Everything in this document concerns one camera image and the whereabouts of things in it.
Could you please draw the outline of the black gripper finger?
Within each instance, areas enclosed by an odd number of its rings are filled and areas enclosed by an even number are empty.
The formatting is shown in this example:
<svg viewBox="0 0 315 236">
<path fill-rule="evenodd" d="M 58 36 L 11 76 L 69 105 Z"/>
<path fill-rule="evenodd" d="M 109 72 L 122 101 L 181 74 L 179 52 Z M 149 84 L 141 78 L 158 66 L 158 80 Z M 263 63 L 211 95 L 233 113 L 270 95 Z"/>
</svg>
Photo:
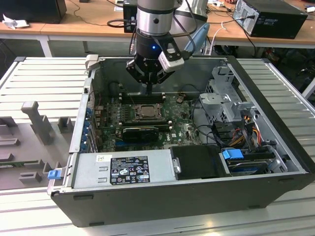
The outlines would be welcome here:
<svg viewBox="0 0 315 236">
<path fill-rule="evenodd" d="M 150 94 L 152 94 L 153 85 L 163 83 L 172 75 L 172 72 L 165 72 L 160 64 L 153 66 L 153 71 L 150 72 Z"/>
<path fill-rule="evenodd" d="M 126 64 L 127 72 L 138 82 L 146 85 L 146 95 L 151 94 L 149 65 L 143 59 L 132 59 Z"/>
</svg>

